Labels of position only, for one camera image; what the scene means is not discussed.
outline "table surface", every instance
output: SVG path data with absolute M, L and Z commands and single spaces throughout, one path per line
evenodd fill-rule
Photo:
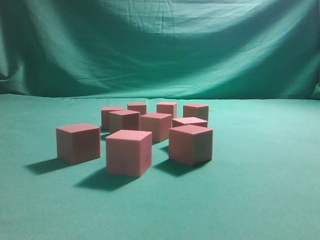
M 154 144 L 141 177 L 101 158 L 57 159 L 56 127 L 101 125 L 101 108 L 208 104 L 213 160 L 189 167 Z M 1 240 L 318 240 L 320 101 L 72 99 L 0 95 Z

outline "green cloth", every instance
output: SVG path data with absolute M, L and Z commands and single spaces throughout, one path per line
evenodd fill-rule
M 1 240 L 317 240 L 320 101 L 177 100 L 209 104 L 212 161 L 188 167 L 154 144 L 138 179 L 99 159 L 56 159 L 56 127 L 101 124 L 101 108 L 165 99 L 0 95 Z
M 310 99 L 319 0 L 1 0 L 0 93 Z

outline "green fabric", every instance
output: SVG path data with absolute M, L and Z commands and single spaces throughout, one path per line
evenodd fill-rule
M 319 0 L 1 0 L 0 93 L 309 99 L 319 29 Z
M 210 105 L 214 159 L 191 168 L 153 145 L 138 179 L 102 156 L 56 159 L 56 127 L 100 125 L 100 109 L 163 99 L 0 95 L 1 240 L 316 240 L 320 236 L 320 101 L 178 100 Z

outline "wrinkled fabric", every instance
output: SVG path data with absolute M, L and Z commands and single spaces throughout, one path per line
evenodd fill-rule
M 319 99 L 318 0 L 2 0 L 0 93 Z

